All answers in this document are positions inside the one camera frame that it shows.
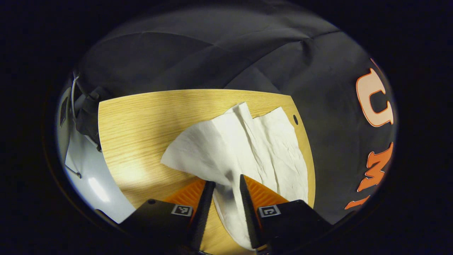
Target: paper towel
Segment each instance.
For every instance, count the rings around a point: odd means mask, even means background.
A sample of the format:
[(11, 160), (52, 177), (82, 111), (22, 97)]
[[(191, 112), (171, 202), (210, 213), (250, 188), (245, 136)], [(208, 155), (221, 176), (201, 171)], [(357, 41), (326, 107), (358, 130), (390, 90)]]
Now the paper towel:
[(247, 175), (289, 201), (308, 203), (307, 166), (283, 109), (252, 118), (247, 103), (194, 124), (167, 148), (161, 163), (215, 181), (214, 203), (225, 229), (252, 250), (239, 178)]

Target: light wood surface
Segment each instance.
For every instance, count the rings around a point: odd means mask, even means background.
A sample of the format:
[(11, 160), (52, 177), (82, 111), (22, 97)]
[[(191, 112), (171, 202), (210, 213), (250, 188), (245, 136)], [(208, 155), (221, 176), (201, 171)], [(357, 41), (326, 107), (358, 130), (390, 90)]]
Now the light wood surface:
[[(310, 144), (290, 96), (244, 90), (191, 89), (131, 95), (99, 104), (99, 137), (118, 187), (138, 208), (147, 199), (163, 200), (194, 176), (160, 163), (167, 146), (186, 128), (213, 119), (240, 102), (252, 117), (282, 107), (295, 128), (308, 169), (308, 204), (313, 207), (315, 176)], [(299, 121), (296, 125), (293, 115)], [(240, 247), (223, 227), (211, 203), (201, 250), (215, 255), (254, 254)]]

